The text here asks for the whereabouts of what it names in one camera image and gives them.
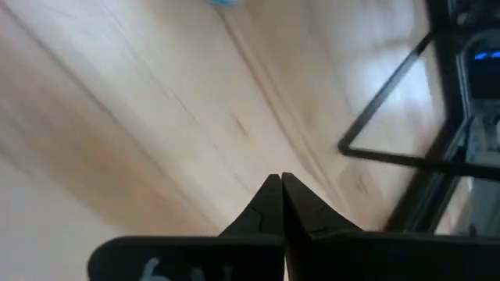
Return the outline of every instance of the blue light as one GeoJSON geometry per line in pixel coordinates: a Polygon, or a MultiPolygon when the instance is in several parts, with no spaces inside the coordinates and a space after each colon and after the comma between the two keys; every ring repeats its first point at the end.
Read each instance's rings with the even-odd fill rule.
{"type": "Polygon", "coordinates": [[[486,59],[487,57],[488,57],[487,53],[480,53],[480,54],[477,54],[474,58],[475,59],[486,59]]]}

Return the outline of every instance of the black wire frame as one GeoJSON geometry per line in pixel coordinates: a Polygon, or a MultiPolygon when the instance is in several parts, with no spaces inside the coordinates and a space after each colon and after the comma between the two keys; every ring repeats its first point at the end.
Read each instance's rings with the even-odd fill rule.
{"type": "MultiPolygon", "coordinates": [[[[363,109],[362,113],[358,116],[358,118],[356,118],[354,123],[348,128],[345,135],[338,142],[338,150],[341,154],[353,158],[362,158],[377,162],[403,165],[454,176],[472,176],[486,180],[500,181],[500,169],[487,165],[454,162],[440,158],[422,158],[411,155],[352,147],[354,139],[356,139],[359,133],[361,133],[379,107],[382,106],[389,94],[395,89],[396,86],[398,86],[399,82],[401,82],[402,78],[412,68],[413,64],[418,60],[433,39],[434,35],[430,32],[422,39],[422,41],[420,41],[415,49],[409,53],[401,65],[394,71],[387,82],[377,92],[375,97],[363,109]]],[[[464,122],[468,123],[469,120],[461,120],[461,123],[464,122]]]]}

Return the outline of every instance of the wooden floor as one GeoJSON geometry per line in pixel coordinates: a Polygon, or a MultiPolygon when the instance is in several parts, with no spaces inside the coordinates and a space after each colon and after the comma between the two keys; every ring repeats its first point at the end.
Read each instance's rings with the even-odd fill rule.
{"type": "MultiPolygon", "coordinates": [[[[413,171],[335,145],[427,28],[423,0],[0,0],[0,272],[216,235],[283,171],[381,228],[413,171]]],[[[444,117],[429,49],[356,143],[422,154],[444,117]]]]}

